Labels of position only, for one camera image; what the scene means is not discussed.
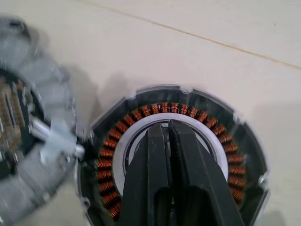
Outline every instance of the metal ring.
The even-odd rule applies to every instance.
[[[228,179],[228,162],[227,162],[225,151],[219,139],[207,126],[205,126],[203,123],[199,122],[198,120],[183,114],[176,114],[176,113],[153,114],[137,121],[130,128],[128,128],[125,131],[125,133],[122,135],[119,142],[117,143],[117,146],[115,148],[115,154],[113,157],[113,175],[114,175],[114,182],[120,196],[122,196],[123,194],[123,187],[125,182],[125,174],[124,174],[125,154],[133,138],[139,135],[141,131],[146,130],[146,128],[148,128],[150,125],[162,121],[168,121],[168,120],[182,121],[188,124],[192,129],[194,129],[202,138],[202,140],[205,141],[207,146],[209,146],[209,149],[212,150],[216,162],[222,169],[222,172],[226,180]],[[129,161],[132,160],[134,156],[134,152],[131,152],[130,154],[131,156],[129,156]]]
[[[132,140],[134,139],[133,143],[132,143],[132,140],[129,141],[129,143],[132,143],[132,145],[130,146],[130,150],[129,150],[128,164],[131,163],[131,161],[132,161],[132,159],[134,157],[134,154],[138,150],[139,144],[140,144],[142,138],[144,137],[144,135],[146,134],[146,132],[147,132],[147,128],[145,128],[143,131],[141,131],[140,134],[136,137],[136,139],[132,138]],[[206,142],[201,138],[201,136],[197,132],[195,132],[195,133],[196,133],[198,141],[204,146],[204,148],[208,151],[209,154],[212,154],[210,152],[210,150],[209,150]]]

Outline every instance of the copper wire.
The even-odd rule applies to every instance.
[[[142,119],[142,115],[141,115],[141,113],[140,113],[140,111],[138,109],[133,110],[132,114],[133,114],[134,118],[137,121],[139,121],[140,119]]]
[[[237,144],[225,145],[224,147],[225,153],[232,153],[238,150]]]
[[[151,115],[150,109],[149,109],[149,107],[147,105],[143,106],[141,109],[142,109],[142,112],[145,115],[145,117]]]
[[[111,129],[110,132],[109,132],[109,135],[112,137],[112,138],[115,138],[117,140],[120,140],[122,134],[119,133],[117,130],[115,129]]]
[[[243,197],[243,193],[239,190],[236,190],[234,188],[230,188],[230,191],[232,193],[232,196],[233,198],[236,200],[236,201],[241,201],[242,197]]]
[[[115,140],[111,140],[111,139],[106,139],[104,142],[103,142],[104,145],[108,146],[108,147],[111,147],[111,148],[115,148],[116,145],[117,145],[117,142]]]
[[[222,135],[218,138],[222,144],[227,143],[232,140],[232,136],[230,134]]]
[[[127,115],[123,118],[123,120],[129,125],[133,125],[135,123],[135,121],[133,120],[133,118],[130,115]]]
[[[167,113],[168,112],[168,103],[162,103],[161,104],[161,112]]]
[[[243,166],[230,166],[229,173],[235,175],[244,175],[246,172]]]
[[[233,154],[228,156],[228,163],[241,163],[243,158],[240,154]]]
[[[193,107],[193,108],[191,109],[190,113],[189,113],[189,116],[190,116],[191,118],[195,118],[196,115],[197,115],[197,113],[198,113],[198,109],[197,109],[196,107]]]
[[[103,197],[103,203],[107,206],[118,199],[118,193],[116,191],[110,192],[106,196]]]
[[[188,112],[188,106],[187,105],[182,105],[182,108],[180,110],[180,114],[187,114]]]
[[[122,133],[124,133],[127,130],[126,124],[124,124],[121,121],[116,124],[116,128],[119,129]]]
[[[170,112],[178,113],[179,103],[171,103]]]
[[[230,177],[229,178],[229,184],[238,186],[238,187],[244,187],[245,186],[245,180],[243,178],[237,178],[237,177]]]
[[[206,112],[201,112],[197,118],[200,122],[203,122],[208,117],[208,114]]]
[[[217,123],[217,120],[215,118],[211,118],[207,123],[206,123],[206,126],[210,129],[212,128],[213,126],[215,126]]]
[[[100,169],[112,167],[112,160],[100,159],[98,160],[97,167]]]
[[[114,156],[114,151],[113,150],[109,150],[109,149],[102,149],[99,152],[99,156],[100,157],[104,157],[104,158],[113,158]]]
[[[112,171],[111,170],[102,170],[97,174],[97,178],[99,180],[105,180],[112,178]]]
[[[158,104],[151,105],[151,111],[152,111],[153,114],[158,114],[159,113],[159,106],[158,106]]]
[[[106,182],[103,182],[99,185],[99,190],[101,192],[107,192],[110,189],[112,189],[113,187],[114,187],[114,182],[113,181],[106,181]]]
[[[215,128],[212,130],[212,132],[213,132],[216,136],[218,136],[218,135],[222,134],[225,130],[226,130],[226,128],[225,128],[223,125],[219,125],[219,126],[215,127]]]
[[[116,203],[113,207],[109,209],[111,217],[114,219],[116,218],[120,213],[121,208],[121,202]]]
[[[24,120],[23,120],[23,113],[22,110],[19,108],[20,103],[18,97],[13,95],[11,96],[10,101],[13,107],[15,121],[17,125],[20,127],[25,127]]]

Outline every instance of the circuit board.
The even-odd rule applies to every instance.
[[[30,114],[42,117],[30,87],[0,69],[0,179],[14,172],[36,141],[28,129]]]

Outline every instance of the metal bracket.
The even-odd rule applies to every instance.
[[[33,136],[45,141],[40,150],[43,164],[55,161],[61,153],[74,155],[79,159],[84,157],[84,147],[76,144],[77,137],[69,131],[64,121],[52,120],[49,128],[38,118],[32,117],[29,128]]]

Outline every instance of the white tiled floor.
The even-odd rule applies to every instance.
[[[205,89],[233,105],[254,126],[271,161],[272,195],[260,225],[299,225],[301,2],[0,0],[0,5],[0,12],[24,18],[35,40],[72,73],[85,121],[124,93],[150,84]],[[21,225],[46,223],[85,224],[70,184]]]

